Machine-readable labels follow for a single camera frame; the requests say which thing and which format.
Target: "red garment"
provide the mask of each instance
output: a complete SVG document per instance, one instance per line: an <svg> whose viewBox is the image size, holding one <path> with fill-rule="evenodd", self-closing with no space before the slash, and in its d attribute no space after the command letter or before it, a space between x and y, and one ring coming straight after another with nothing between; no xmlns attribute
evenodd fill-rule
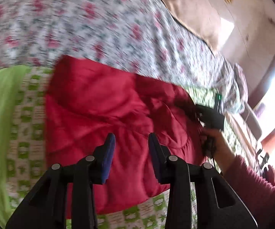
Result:
<svg viewBox="0 0 275 229"><path fill-rule="evenodd" d="M275 186L247 167L241 156L236 156L224 178L250 210L259 228L267 228L275 218Z"/></svg>
<svg viewBox="0 0 275 229"><path fill-rule="evenodd" d="M109 179L94 188L97 213L127 209L169 188L155 179L150 132L186 162L204 162L202 127L184 89L89 59L59 61L46 94L46 117L48 166L74 164L115 134Z"/></svg>

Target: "human hand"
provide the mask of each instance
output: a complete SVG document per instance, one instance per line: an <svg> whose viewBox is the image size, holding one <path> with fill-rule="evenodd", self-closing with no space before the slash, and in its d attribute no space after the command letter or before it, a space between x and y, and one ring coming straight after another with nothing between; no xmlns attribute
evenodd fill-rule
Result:
<svg viewBox="0 0 275 229"><path fill-rule="evenodd" d="M214 146L216 147L214 159L218 163L221 171L225 173L233 163L235 154L231 151L226 139L219 130L204 127L200 135L202 144L207 140L207 137L212 137L214 139Z"/></svg>

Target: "silver screw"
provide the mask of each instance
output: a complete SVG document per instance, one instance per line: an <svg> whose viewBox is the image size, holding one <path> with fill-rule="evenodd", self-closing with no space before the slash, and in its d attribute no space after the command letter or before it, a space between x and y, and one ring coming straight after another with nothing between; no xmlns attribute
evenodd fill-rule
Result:
<svg viewBox="0 0 275 229"><path fill-rule="evenodd" d="M51 168L52 168L53 170L59 169L59 168L60 168L60 164L53 164L53 165L51 166Z"/></svg>
<svg viewBox="0 0 275 229"><path fill-rule="evenodd" d="M88 155L88 156L85 158L85 160L88 161L88 162L92 162L92 161L95 160L95 157L92 156L92 155Z"/></svg>
<svg viewBox="0 0 275 229"><path fill-rule="evenodd" d="M168 159L169 159L170 161L172 161L172 162L175 162L175 161L178 160L178 157L175 156L175 155L170 155Z"/></svg>
<svg viewBox="0 0 275 229"><path fill-rule="evenodd" d="M213 166L210 163L204 163L203 167L206 169L211 169Z"/></svg>

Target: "bed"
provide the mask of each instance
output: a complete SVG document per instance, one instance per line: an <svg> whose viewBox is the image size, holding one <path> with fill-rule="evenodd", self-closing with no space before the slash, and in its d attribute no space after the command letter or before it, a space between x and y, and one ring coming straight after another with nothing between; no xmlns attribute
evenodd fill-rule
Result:
<svg viewBox="0 0 275 229"><path fill-rule="evenodd" d="M213 54L173 19L161 0L0 0L2 227L45 171L44 94L63 54L174 83L206 106L213 106L219 92L225 111L243 109L245 79L240 66ZM24 109L25 104L32 104L32 109ZM228 123L225 135L232 150L248 161ZM18 145L18 137L30 142L32 151ZM99 226L163 228L168 195L166 191L136 207L100 215ZM192 197L196 227L194 188Z"/></svg>

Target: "light patch on wall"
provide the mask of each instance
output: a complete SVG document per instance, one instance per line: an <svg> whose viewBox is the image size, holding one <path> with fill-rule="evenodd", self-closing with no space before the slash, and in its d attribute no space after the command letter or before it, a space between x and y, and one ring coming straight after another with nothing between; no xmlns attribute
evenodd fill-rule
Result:
<svg viewBox="0 0 275 229"><path fill-rule="evenodd" d="M233 29L234 29L234 23L221 18L221 30L218 38L218 50L222 49L222 47L230 37Z"/></svg>

